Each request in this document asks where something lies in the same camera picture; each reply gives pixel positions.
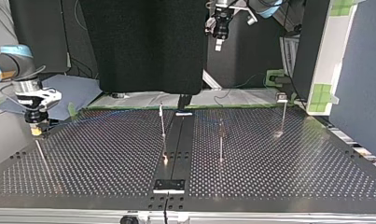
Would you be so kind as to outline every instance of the black fabric backdrop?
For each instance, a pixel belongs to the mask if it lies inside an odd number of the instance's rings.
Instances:
[[[106,92],[197,94],[205,0],[81,0]]]

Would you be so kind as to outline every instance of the perforated metal table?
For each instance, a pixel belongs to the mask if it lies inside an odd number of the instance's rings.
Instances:
[[[376,214],[376,167],[316,119],[282,109],[88,110],[0,164],[0,208]],[[224,125],[223,160],[219,126]],[[157,179],[185,193],[154,194]]]

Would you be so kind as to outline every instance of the metal bracket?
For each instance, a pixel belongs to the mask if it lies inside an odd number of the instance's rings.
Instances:
[[[155,194],[184,194],[185,180],[184,179],[157,179],[155,187],[153,188]]]

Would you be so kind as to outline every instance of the vertical pin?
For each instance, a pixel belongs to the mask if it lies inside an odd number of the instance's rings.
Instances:
[[[163,138],[165,138],[164,117],[163,117],[163,112],[162,112],[162,103],[160,103],[160,107],[159,107],[159,116],[161,118],[161,130],[162,130],[161,136],[163,136]]]
[[[277,100],[277,103],[284,104],[283,119],[281,120],[281,128],[280,128],[280,131],[275,132],[275,136],[276,137],[280,137],[284,133],[287,96],[286,96],[286,94],[284,92],[277,92],[277,94],[276,94],[276,100]]]
[[[35,139],[35,143],[36,143],[36,146],[38,148],[40,157],[42,158],[42,160],[44,160],[45,159],[45,154],[43,154],[43,150],[42,150],[42,147],[39,144],[39,140]]]
[[[223,138],[226,136],[226,131],[225,131],[225,124],[223,123],[223,119],[220,119],[219,122],[219,160],[223,161]]]

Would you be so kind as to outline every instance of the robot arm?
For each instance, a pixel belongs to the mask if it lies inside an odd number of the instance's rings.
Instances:
[[[216,51],[221,51],[223,42],[229,37],[229,24],[240,10],[249,13],[247,23],[252,25],[258,21],[254,11],[269,18],[282,3],[283,0],[216,0],[215,12],[206,23],[206,32],[216,38]]]
[[[33,55],[27,46],[1,47],[0,81],[11,80],[17,103],[25,109],[25,121],[30,124],[32,135],[35,136],[42,134],[48,125],[48,110],[62,99],[59,91],[43,88],[38,74],[44,69],[45,66],[35,69]]]

